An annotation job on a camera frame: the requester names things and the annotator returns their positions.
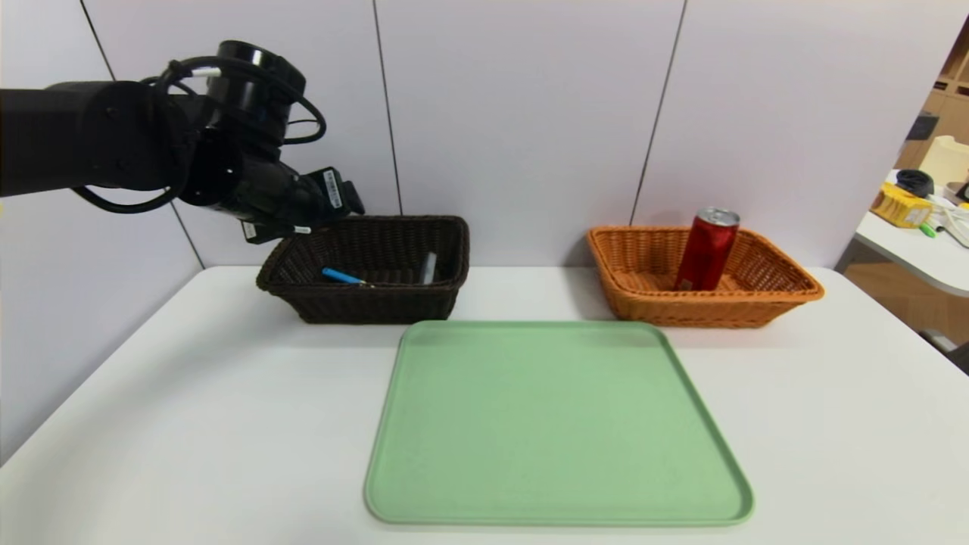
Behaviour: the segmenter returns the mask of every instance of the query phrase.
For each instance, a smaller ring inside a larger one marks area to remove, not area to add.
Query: basket rim
[[[733,304],[733,303],[808,303],[811,301],[817,301],[825,295],[825,288],[814,278],[808,271],[799,265],[794,259],[789,255],[784,253],[780,248],[775,246],[773,242],[768,240],[766,237],[755,233],[749,229],[740,229],[739,233],[743,236],[752,237],[759,242],[763,243],[767,248],[781,258],[788,266],[795,269],[804,279],[808,281],[810,287],[803,290],[796,291],[749,291],[749,290],[733,290],[733,291],[692,291],[692,292],[680,292],[680,291],[661,291],[661,290],[631,290],[622,287],[615,277],[615,272],[606,263],[605,258],[602,255],[602,247],[600,246],[597,236],[602,233],[613,233],[613,232],[626,232],[626,233],[639,233],[639,232],[671,232],[671,231],[689,231],[691,228],[687,226],[645,226],[645,225],[612,225],[612,226],[602,226],[594,227],[588,231],[586,234],[586,239],[588,240],[589,246],[592,248],[592,254],[596,259],[597,269],[599,270],[600,277],[609,285],[610,289],[614,290],[616,293],[622,294],[627,297],[634,297],[637,300],[648,303],[648,302],[664,302],[672,303],[676,300],[686,301],[698,301],[703,300],[704,303],[723,303],[723,304]]]
[[[460,263],[458,264],[457,276],[449,280],[440,280],[426,285],[378,283],[372,284],[373,287],[366,288],[366,291],[372,295],[386,294],[388,292],[396,295],[401,295],[408,292],[426,295],[444,295],[445,293],[450,293],[451,291],[460,288],[462,285],[464,285],[465,280],[467,280],[468,270],[470,269],[470,248],[466,247],[469,245],[470,236],[468,222],[465,221],[464,218],[456,215],[362,215],[352,216],[340,220],[340,223],[418,223],[424,221],[441,220],[452,222],[460,231],[457,249],[458,255],[460,256]],[[321,293],[325,293],[327,295],[336,295],[343,291],[347,292],[347,295],[362,295],[362,293],[357,291],[360,289],[360,286],[356,284],[333,283],[299,285],[270,280],[272,272],[275,271],[279,262],[286,257],[290,251],[290,247],[296,241],[296,237],[289,237],[287,239],[283,239],[276,245],[275,248],[272,249],[269,256],[263,262],[263,266],[260,268],[259,274],[256,275],[256,286],[259,287],[259,289],[277,297],[282,297],[284,295],[294,295],[297,297],[313,296],[314,294]]]

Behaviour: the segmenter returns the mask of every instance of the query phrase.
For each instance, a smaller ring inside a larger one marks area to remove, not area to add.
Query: basket
[[[256,285],[310,324],[413,324],[444,320],[468,275],[468,224],[455,216],[363,216],[279,243]],[[421,284],[428,252],[434,281]],[[370,285],[326,278],[323,267]]]
[[[689,227],[598,227],[588,233],[612,312],[690,328],[759,328],[825,290],[767,239],[740,230],[714,291],[673,291]]]

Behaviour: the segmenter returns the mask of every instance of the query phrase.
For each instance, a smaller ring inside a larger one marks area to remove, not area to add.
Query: soda can
[[[727,267],[740,216],[723,208],[703,208],[693,218],[674,289],[712,291]]]

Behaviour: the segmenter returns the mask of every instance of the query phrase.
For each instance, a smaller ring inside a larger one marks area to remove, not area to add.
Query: white desk
[[[969,378],[835,272],[761,330],[668,330],[753,486],[748,522],[480,529],[367,513],[404,328],[304,325],[256,271],[199,274],[0,469],[3,543],[969,543]],[[453,318],[610,314],[592,271],[478,268]]]
[[[969,297],[969,249],[950,235],[931,239],[918,229],[899,229],[866,212],[855,240],[901,265],[912,274],[947,293]],[[847,267],[851,256],[842,263]]]

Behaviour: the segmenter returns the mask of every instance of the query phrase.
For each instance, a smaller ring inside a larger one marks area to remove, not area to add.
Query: tabletop
[[[665,329],[754,490],[707,529],[393,526],[363,479],[402,326],[201,272],[0,468],[3,543],[967,543],[969,378],[841,275],[759,330]],[[473,268],[452,319],[611,319],[595,272]]]
[[[969,249],[951,236],[940,233],[931,239],[918,229],[899,229],[866,212],[855,237],[940,290],[969,297]]]

